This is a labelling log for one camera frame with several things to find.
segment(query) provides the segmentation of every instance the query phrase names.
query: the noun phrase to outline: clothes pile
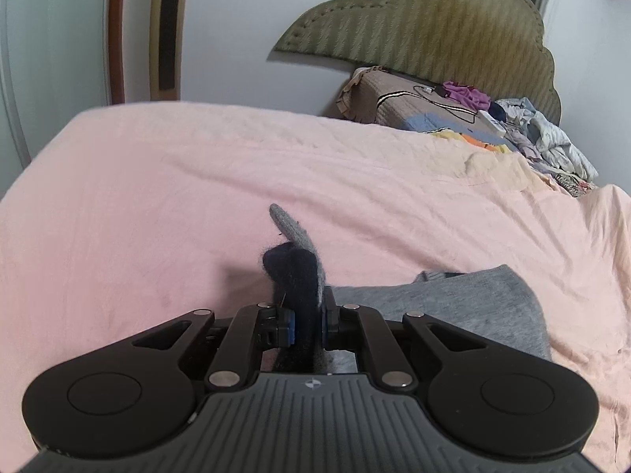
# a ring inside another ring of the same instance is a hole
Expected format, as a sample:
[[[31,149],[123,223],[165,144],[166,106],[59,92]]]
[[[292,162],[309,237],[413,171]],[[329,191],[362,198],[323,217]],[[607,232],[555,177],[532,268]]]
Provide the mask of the clothes pile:
[[[501,122],[510,140],[537,172],[548,175],[574,197],[595,188],[597,170],[561,128],[549,122],[527,97],[500,99]]]
[[[468,142],[477,147],[481,147],[482,149],[486,149],[487,151],[493,151],[494,153],[503,153],[509,154],[512,151],[505,144],[494,144],[490,142],[483,142],[482,140],[478,140],[477,138],[472,137],[469,134],[456,132],[451,128],[439,128],[437,130],[427,132],[428,135],[432,135],[438,138],[446,138],[447,140],[460,140],[462,142]]]

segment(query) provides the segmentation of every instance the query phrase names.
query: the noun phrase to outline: ribbed black plastic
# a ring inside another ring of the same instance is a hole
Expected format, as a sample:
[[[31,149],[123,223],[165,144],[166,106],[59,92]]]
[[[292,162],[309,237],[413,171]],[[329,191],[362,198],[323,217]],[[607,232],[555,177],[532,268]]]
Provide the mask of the ribbed black plastic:
[[[575,453],[538,464],[490,460],[437,431],[418,403],[376,390],[363,374],[261,373],[219,393],[168,443],[115,460],[45,450],[24,473],[597,473]]]

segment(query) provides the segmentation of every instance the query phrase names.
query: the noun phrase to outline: logo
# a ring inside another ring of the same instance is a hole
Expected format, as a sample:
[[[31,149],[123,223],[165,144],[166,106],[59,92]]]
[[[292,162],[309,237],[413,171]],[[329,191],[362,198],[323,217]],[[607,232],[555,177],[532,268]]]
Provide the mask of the logo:
[[[322,385],[322,383],[320,381],[318,381],[318,379],[313,379],[313,378],[311,378],[307,382],[305,382],[305,386],[307,388],[309,388],[310,390],[316,390],[321,385]]]

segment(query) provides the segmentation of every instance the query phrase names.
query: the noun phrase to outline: pink bed sheet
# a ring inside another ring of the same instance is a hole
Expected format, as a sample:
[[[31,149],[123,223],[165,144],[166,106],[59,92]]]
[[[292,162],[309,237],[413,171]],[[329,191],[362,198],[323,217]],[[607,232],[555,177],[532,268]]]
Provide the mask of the pink bed sheet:
[[[537,294],[555,361],[597,390],[585,449],[631,464],[631,199],[554,192],[521,156],[304,115],[144,104],[75,118],[0,203],[0,471],[35,448],[21,418],[44,369],[193,308],[269,298],[276,202],[327,282],[410,282],[507,263]]]

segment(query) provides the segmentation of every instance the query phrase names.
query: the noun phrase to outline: purple cloth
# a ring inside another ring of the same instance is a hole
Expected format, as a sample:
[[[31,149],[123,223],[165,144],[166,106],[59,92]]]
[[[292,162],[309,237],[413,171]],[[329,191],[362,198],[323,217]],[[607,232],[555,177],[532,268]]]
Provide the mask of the purple cloth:
[[[442,86],[447,91],[447,97],[472,110],[488,110],[491,106],[491,98],[475,87],[468,87],[455,82],[445,82]]]
[[[502,123],[502,126],[506,130],[506,135],[504,135],[504,138],[507,138],[513,144],[515,144],[521,154],[523,154],[529,160],[543,161],[539,150],[536,148],[534,143],[532,143],[528,139],[528,137],[526,137],[526,135],[521,132],[521,129],[519,127],[509,123]]]

